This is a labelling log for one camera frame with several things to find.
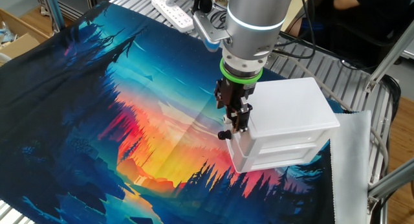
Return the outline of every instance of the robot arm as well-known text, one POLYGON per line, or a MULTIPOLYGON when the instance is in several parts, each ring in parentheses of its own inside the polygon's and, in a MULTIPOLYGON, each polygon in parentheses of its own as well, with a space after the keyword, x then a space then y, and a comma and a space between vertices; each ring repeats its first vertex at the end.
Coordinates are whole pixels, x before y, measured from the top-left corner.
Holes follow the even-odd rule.
MULTIPOLYGON (((253 94, 268 55, 277 43, 279 31, 292 0, 229 0, 225 28, 213 27, 207 17, 209 0, 195 0, 193 22, 196 31, 214 52, 223 43, 220 70, 223 78, 217 81, 217 108, 226 108, 232 121, 232 133, 248 129, 252 106, 247 102, 253 94)), ((231 134, 220 133, 220 139, 231 134)))

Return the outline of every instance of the person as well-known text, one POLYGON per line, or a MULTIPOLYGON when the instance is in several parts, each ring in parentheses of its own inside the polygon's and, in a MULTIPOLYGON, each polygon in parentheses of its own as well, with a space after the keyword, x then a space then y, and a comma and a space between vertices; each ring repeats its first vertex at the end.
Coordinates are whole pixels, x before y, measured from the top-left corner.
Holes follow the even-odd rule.
MULTIPOLYGON (((409 11, 414 0, 322 0, 315 8, 313 29, 316 44, 329 49, 332 26, 338 22, 381 40, 386 38, 398 24, 401 16, 409 11)), ((305 18, 291 24, 288 34, 298 37, 309 31, 305 18)), ((311 41, 311 35, 304 39, 311 41)))

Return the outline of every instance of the metal table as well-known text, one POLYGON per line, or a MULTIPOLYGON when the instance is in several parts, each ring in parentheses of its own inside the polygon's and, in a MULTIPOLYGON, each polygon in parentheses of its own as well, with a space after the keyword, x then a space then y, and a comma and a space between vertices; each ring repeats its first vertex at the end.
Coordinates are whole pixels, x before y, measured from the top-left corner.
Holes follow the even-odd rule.
MULTIPOLYGON (((112 3, 128 8, 147 17, 157 20, 169 27, 173 27, 151 4, 151 0, 111 0, 112 3)), ((191 0, 178 0, 179 5, 184 11, 191 15, 191 0)), ((193 37, 198 34, 193 31, 189 33, 193 37)), ((280 37, 280 42, 284 43, 287 39, 280 37)), ((288 45, 283 50, 299 54, 307 55, 311 53, 311 49, 300 45, 288 45)), ((371 110, 373 116, 371 124, 381 134, 384 142, 388 140, 391 125, 392 101, 387 87, 381 82, 374 88, 371 94, 365 92, 365 86, 369 81, 370 74, 363 71, 354 71, 344 67, 338 58, 330 56, 326 53, 318 51, 312 59, 300 60, 300 62, 310 69, 321 81, 324 82, 335 94, 356 111, 371 110)), ((278 73, 285 78, 303 78, 305 73, 297 68, 297 66, 285 58, 271 54, 268 59, 267 69, 278 73)), ((380 170, 383 156, 375 144, 375 138, 371 135, 369 159, 369 168, 372 171, 367 182, 376 183, 380 178, 380 170)), ((386 223, 386 212, 384 207, 382 210, 381 223, 386 223)))

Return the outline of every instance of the cardboard box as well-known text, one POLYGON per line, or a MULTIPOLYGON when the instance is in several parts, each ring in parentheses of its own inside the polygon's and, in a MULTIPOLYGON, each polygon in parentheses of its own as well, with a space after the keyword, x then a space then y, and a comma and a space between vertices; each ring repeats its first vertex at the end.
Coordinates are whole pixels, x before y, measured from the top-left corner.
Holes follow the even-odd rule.
POLYGON ((19 37, 6 47, 0 48, 0 53, 10 58, 16 58, 39 45, 39 41, 29 33, 19 37))
POLYGON ((29 33, 32 37, 34 37, 38 42, 43 43, 49 36, 40 32, 38 29, 30 26, 29 24, 25 23, 24 21, 18 19, 17 17, 9 14, 8 12, 0 9, 0 23, 4 21, 9 29, 17 36, 21 37, 26 33, 29 33))

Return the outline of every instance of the wooden floor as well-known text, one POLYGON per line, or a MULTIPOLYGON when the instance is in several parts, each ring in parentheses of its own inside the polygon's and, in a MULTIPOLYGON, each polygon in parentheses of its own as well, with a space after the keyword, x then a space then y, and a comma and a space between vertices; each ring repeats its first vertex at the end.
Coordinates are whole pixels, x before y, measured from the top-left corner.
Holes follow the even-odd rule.
MULTIPOLYGON (((51 35, 49 16, 42 16, 37 8, 21 19, 40 31, 51 35)), ((390 172, 414 157, 414 102, 401 98, 400 109, 391 128, 390 172)), ((395 192, 388 203, 389 224, 414 224, 414 198, 410 185, 395 192)))

